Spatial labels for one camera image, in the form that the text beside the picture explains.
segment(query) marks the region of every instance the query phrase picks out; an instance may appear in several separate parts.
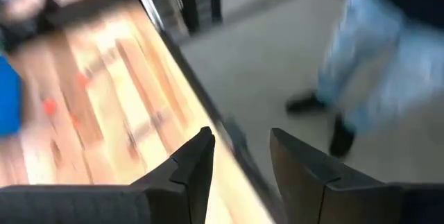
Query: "wooden floor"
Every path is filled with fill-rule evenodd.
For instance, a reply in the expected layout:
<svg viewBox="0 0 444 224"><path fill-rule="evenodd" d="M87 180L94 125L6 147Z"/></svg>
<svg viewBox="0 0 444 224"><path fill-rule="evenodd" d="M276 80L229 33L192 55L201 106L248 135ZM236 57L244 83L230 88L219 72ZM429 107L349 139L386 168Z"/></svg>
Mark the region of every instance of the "wooden floor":
<svg viewBox="0 0 444 224"><path fill-rule="evenodd" d="M130 184L210 126L207 223L272 223L138 4L40 37L9 60L24 82L24 125L0 141L0 185Z"/></svg>

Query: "blue jeans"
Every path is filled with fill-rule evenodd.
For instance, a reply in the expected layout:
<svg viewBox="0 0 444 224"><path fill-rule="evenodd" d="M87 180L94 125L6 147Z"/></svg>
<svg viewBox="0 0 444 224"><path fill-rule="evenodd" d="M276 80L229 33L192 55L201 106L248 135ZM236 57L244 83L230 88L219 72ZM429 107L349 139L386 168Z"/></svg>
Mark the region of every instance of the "blue jeans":
<svg viewBox="0 0 444 224"><path fill-rule="evenodd" d="M390 46L397 51L379 86L344 116L356 132L395 119L444 88L444 32L406 18L387 0L348 0L319 72L318 99L335 105L357 66Z"/></svg>

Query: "person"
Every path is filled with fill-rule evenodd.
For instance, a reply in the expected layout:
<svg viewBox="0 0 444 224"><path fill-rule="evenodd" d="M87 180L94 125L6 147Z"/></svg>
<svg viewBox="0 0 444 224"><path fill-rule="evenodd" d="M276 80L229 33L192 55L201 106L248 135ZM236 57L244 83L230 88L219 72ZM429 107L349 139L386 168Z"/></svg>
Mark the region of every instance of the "person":
<svg viewBox="0 0 444 224"><path fill-rule="evenodd" d="M340 99L357 67L387 47L395 54L380 84L353 111L338 114L329 152L348 154L357 135L427 102L444 87L443 0L348 0L319 70L317 88L287 102L289 114L326 111Z"/></svg>

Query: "black shoe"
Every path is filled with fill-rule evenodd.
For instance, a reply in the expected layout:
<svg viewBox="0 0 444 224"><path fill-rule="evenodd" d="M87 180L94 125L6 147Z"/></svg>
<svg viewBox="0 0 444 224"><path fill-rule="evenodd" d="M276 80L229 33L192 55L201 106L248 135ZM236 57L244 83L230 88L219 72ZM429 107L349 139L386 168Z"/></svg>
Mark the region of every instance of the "black shoe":
<svg viewBox="0 0 444 224"><path fill-rule="evenodd" d="M301 114L325 111L328 106L319 101L314 92L311 92L299 98L290 98L285 105L285 109L290 114Z"/></svg>
<svg viewBox="0 0 444 224"><path fill-rule="evenodd" d="M352 148L355 133L344 126L342 117L334 122L334 133L330 143L329 152L334 157L345 157Z"/></svg>

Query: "blue object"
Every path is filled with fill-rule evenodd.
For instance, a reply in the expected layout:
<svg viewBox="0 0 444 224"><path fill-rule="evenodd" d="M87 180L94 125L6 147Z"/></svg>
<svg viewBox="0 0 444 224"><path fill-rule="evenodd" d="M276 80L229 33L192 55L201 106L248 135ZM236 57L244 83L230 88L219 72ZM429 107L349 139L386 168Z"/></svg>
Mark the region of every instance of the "blue object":
<svg viewBox="0 0 444 224"><path fill-rule="evenodd" d="M336 105L357 67L387 48L396 52L379 86L345 115L346 126L356 132L396 119L444 91L444 31L406 18L387 0L348 0L319 73L318 99Z"/></svg>
<svg viewBox="0 0 444 224"><path fill-rule="evenodd" d="M0 137L17 133L22 122L22 82L20 76L0 55Z"/></svg>

